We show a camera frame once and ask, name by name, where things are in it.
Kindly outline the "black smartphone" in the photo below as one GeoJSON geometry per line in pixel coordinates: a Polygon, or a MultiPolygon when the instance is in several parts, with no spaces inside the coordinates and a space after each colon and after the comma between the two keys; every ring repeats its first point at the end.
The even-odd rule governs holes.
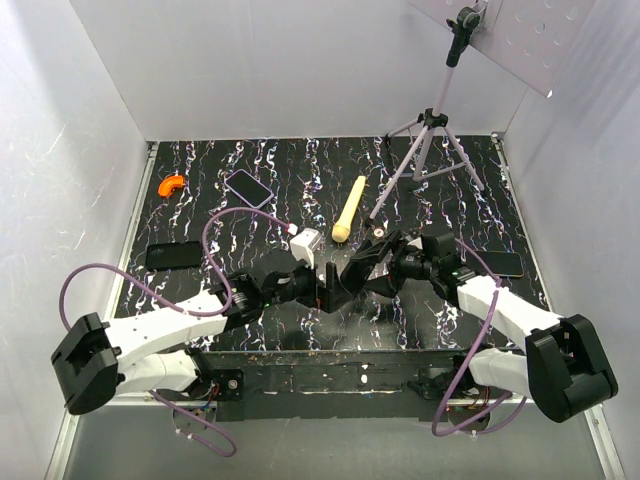
{"type": "Polygon", "coordinates": [[[504,278],[524,276],[521,256],[515,252],[476,250],[475,256],[469,256],[469,264],[480,271],[488,267],[493,274],[504,278]]]}

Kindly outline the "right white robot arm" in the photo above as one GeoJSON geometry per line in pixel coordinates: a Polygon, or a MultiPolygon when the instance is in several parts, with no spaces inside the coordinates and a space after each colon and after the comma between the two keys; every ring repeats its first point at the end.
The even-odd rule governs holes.
{"type": "Polygon", "coordinates": [[[592,322],[562,317],[537,307],[501,286],[485,262],[467,264],[474,251],[453,233],[407,240],[398,230],[365,241],[340,275],[351,294],[363,290],[392,298],[407,280],[427,281],[458,310],[483,319],[511,340],[517,353],[489,348],[476,338],[454,367],[442,403],[457,391],[475,397],[484,389],[532,400],[550,420],[569,418],[615,397],[619,386],[592,322]]]}

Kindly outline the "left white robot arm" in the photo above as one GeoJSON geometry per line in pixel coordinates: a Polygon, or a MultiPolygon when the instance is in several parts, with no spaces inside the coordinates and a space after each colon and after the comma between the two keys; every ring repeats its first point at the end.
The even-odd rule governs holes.
{"type": "Polygon", "coordinates": [[[319,279],[315,269],[298,261],[285,272],[236,272],[227,285],[145,314],[111,320],[84,315],[51,356],[65,407],[83,415],[117,395],[157,388],[203,399],[213,377],[183,352],[185,344],[247,325],[265,308],[290,301],[332,313],[359,295],[370,273],[354,263],[343,271],[329,263],[319,279]]]}

